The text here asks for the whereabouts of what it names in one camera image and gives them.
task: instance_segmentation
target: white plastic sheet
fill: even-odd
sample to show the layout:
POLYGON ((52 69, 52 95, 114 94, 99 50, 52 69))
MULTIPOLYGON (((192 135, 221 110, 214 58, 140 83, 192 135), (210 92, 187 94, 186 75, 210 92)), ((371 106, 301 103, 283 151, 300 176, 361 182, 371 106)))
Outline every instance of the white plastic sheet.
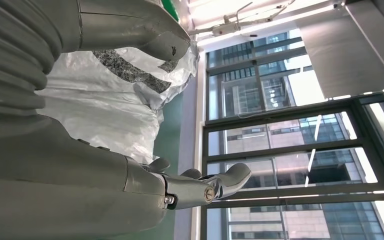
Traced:
POLYGON ((183 91, 197 61, 195 44, 178 62, 133 47, 62 54, 47 88, 37 92, 46 99, 38 112, 59 120, 75 139, 150 163, 161 108, 183 91))

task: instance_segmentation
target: green floor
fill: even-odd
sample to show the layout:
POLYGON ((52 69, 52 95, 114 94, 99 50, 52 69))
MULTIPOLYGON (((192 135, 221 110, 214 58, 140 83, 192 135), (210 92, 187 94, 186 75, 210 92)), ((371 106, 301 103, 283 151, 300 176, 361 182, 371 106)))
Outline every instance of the green floor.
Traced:
MULTIPOLYGON (((177 95, 162 109, 164 122, 161 124, 154 143, 154 155, 171 162, 168 174, 177 174, 180 129, 182 121, 183 94, 177 95)), ((175 230, 175 211, 167 211, 162 222, 153 229, 112 238, 112 240, 172 240, 175 230)))

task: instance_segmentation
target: metal screw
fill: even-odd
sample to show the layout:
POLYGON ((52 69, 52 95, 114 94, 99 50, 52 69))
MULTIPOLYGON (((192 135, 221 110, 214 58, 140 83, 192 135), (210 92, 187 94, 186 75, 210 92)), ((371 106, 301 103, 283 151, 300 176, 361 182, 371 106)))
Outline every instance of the metal screw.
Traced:
POLYGON ((171 195, 167 195, 165 196, 164 198, 164 203, 165 204, 174 204, 175 203, 175 197, 174 196, 171 196, 171 195))
POLYGON ((204 198, 207 203, 210 203, 214 199, 214 188, 209 186, 204 191, 204 198))

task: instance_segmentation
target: gray granite pattern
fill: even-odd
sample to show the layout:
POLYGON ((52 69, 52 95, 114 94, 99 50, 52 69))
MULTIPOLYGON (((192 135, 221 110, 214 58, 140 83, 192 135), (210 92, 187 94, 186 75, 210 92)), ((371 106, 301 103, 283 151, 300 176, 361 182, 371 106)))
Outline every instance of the gray granite pattern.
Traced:
MULTIPOLYGON (((171 85, 171 82, 158 79, 152 74, 144 72, 141 69, 133 66, 130 62, 124 60, 124 58, 122 58, 115 50, 92 51, 92 53, 108 70, 129 83, 134 84, 142 82, 158 94, 163 93, 171 85)), ((172 65, 173 63, 168 65, 165 65, 164 63, 161 66, 164 66, 164 68, 170 70, 172 69, 172 65)))
POLYGON ((179 61, 165 61, 161 66, 158 67, 167 73, 171 73, 174 69, 176 69, 178 63, 179 61))

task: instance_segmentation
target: humanoid robot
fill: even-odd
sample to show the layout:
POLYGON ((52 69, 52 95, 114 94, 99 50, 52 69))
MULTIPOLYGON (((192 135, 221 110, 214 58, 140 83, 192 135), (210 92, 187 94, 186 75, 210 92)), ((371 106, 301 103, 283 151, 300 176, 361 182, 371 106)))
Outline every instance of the humanoid robot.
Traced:
POLYGON ((180 176, 92 147, 39 115, 60 53, 136 47, 178 60, 190 39, 151 0, 0 0, 0 240, 87 240, 156 226, 166 211, 237 192, 245 164, 180 176))

